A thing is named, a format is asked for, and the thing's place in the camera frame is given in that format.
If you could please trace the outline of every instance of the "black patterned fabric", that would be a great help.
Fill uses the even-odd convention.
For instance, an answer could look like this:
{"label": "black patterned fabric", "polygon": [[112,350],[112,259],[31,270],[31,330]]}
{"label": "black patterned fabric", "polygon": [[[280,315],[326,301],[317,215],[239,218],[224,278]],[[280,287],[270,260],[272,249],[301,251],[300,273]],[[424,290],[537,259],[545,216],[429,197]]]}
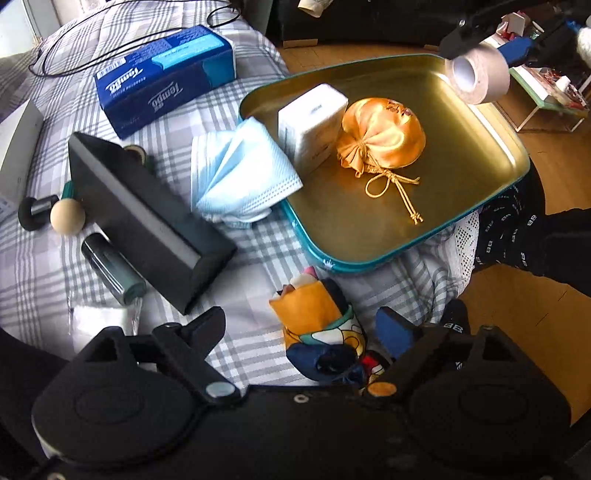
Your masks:
{"label": "black patterned fabric", "polygon": [[474,265],[510,265],[566,283],[591,296],[591,209],[545,214],[545,197],[533,163],[516,185],[485,205]]}

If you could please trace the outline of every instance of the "bed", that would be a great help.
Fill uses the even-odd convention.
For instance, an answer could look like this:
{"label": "bed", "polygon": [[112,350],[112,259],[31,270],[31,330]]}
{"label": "bed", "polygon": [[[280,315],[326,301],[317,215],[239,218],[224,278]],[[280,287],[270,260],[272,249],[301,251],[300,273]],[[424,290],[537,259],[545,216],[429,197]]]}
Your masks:
{"label": "bed", "polygon": [[[214,1],[121,3],[110,2],[100,14],[67,34],[47,62],[48,72],[71,69],[146,33],[205,23],[208,13],[219,6]],[[232,17],[233,12],[224,10],[215,20]],[[81,20],[45,40],[41,56],[77,22]],[[98,104],[92,76],[105,64],[67,77],[37,78],[26,71],[26,65],[35,61],[39,50],[3,59],[0,118],[28,98],[45,117],[28,194],[40,198],[61,193],[70,178],[67,141],[72,132],[81,131],[122,145],[143,146],[155,158],[157,177],[188,203],[193,137],[233,129],[240,101],[248,92],[288,75],[275,47],[242,18],[217,31],[233,42],[238,79],[181,106],[125,141],[117,138]],[[252,229],[220,228],[238,245],[230,264],[186,317],[151,288],[143,301],[140,333],[164,322],[186,324],[219,305],[226,313],[227,328],[223,341],[209,356],[215,368],[241,388],[249,383],[305,381],[285,357],[281,326],[268,305],[278,288],[309,265],[291,225],[275,210]],[[69,300],[102,303],[111,299],[80,253],[82,240],[97,230],[96,225],[87,225],[74,237],[61,237],[50,227],[27,232],[16,215],[0,225],[1,328],[61,357],[74,355]],[[370,337],[373,316],[382,305],[416,324],[438,322],[446,303],[458,296],[470,279],[477,232],[478,216],[474,213],[369,274],[334,278]]]}

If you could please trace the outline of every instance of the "light blue face mask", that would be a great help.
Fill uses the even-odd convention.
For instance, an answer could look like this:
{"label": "light blue face mask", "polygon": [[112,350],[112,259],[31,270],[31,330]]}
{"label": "light blue face mask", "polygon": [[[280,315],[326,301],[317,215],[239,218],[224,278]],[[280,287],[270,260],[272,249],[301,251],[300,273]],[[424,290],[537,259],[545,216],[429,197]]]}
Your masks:
{"label": "light blue face mask", "polygon": [[233,132],[193,138],[191,210],[211,222],[246,228],[302,186],[287,156],[254,118]]}

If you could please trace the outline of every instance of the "orange fabric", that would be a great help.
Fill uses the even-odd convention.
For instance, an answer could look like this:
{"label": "orange fabric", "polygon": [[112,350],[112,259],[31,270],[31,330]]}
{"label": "orange fabric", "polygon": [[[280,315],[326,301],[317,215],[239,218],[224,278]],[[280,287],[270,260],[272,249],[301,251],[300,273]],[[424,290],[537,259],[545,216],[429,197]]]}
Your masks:
{"label": "orange fabric", "polygon": [[296,335],[318,332],[342,317],[339,308],[317,281],[269,301],[281,323]]}
{"label": "orange fabric", "polygon": [[425,148],[425,133],[417,116],[403,104],[387,98],[366,98],[345,112],[337,141],[340,164],[377,173],[368,153],[382,168],[406,167]]}
{"label": "orange fabric", "polygon": [[283,339],[285,340],[285,350],[291,347],[294,343],[300,343],[300,338],[295,336],[285,327],[283,327]]}

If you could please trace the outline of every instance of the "roll of tape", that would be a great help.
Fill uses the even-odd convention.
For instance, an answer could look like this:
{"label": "roll of tape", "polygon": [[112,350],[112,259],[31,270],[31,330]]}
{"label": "roll of tape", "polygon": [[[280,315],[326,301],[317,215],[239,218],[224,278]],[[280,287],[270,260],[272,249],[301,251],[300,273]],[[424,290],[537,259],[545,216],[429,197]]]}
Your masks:
{"label": "roll of tape", "polygon": [[154,165],[152,164],[152,158],[146,153],[146,151],[139,145],[127,145],[123,147],[123,150],[131,153],[134,158],[142,164],[150,173],[154,173]]}
{"label": "roll of tape", "polygon": [[146,165],[146,159],[148,158],[148,154],[139,145],[127,145],[123,147],[123,150],[133,154],[134,158],[138,160],[143,166]]}
{"label": "roll of tape", "polygon": [[478,45],[465,55],[446,60],[445,69],[452,88],[466,103],[495,102],[509,91],[509,66],[489,45]]}

